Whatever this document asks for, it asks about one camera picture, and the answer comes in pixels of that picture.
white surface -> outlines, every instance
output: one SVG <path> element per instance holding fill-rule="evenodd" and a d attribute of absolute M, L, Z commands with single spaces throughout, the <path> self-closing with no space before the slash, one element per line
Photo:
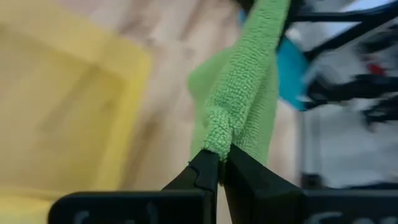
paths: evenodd
<path fill-rule="evenodd" d="M 307 76 L 320 69 L 333 82 L 346 83 L 365 73 L 350 45 L 319 58 Z M 310 154 L 304 171 L 321 173 L 327 186 L 336 188 L 398 179 L 398 123 L 377 124 L 376 132 L 369 132 L 359 112 L 373 103 L 353 100 L 349 106 L 325 105 L 304 113 Z"/>
<path fill-rule="evenodd" d="M 374 7 L 382 6 L 394 0 L 357 0 L 350 5 L 342 8 L 341 12 L 355 11 L 355 10 L 363 10 L 363 9 L 372 9 Z M 326 22 L 323 23 L 325 38 L 330 39 L 345 30 L 355 26 L 357 22 Z"/>
<path fill-rule="evenodd" d="M 353 0 L 307 0 L 317 12 L 330 12 L 340 10 Z"/>

yellow object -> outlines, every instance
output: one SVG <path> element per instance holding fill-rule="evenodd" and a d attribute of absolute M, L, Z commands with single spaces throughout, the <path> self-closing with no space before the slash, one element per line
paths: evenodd
<path fill-rule="evenodd" d="M 0 0 L 0 210 L 117 189 L 149 70 L 142 48 L 52 0 Z"/>

clip jaw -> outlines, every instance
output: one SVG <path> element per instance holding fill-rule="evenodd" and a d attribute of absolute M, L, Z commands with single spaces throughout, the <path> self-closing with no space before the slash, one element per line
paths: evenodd
<path fill-rule="evenodd" d="M 215 224 L 220 162 L 218 155 L 200 151 L 189 165 L 163 190 L 195 189 L 204 193 L 203 223 Z"/>
<path fill-rule="evenodd" d="M 159 192 L 79 192 L 50 209 L 49 224 L 216 223 L 218 156 L 202 150 Z"/>
<path fill-rule="evenodd" d="M 300 223 L 302 189 L 231 146 L 224 187 L 234 224 Z"/>

wooden floor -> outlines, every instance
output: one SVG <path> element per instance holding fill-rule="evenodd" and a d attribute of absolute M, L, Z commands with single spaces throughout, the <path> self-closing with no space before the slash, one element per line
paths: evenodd
<path fill-rule="evenodd" d="M 239 37 L 238 6 L 232 0 L 57 0 L 107 29 L 145 45 L 155 64 L 133 141 L 125 189 L 157 190 L 186 165 L 194 110 L 189 71 Z M 295 182 L 295 118 L 279 103 L 269 167 Z M 230 223 L 221 197 L 219 223 Z"/>

green microfiber cloth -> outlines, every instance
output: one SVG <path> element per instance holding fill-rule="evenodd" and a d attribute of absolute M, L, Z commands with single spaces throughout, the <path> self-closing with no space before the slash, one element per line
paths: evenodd
<path fill-rule="evenodd" d="M 192 158 L 201 150 L 227 159 L 231 143 L 265 164 L 278 98 L 275 48 L 290 0 L 257 0 L 240 39 L 188 79 L 195 101 Z"/>

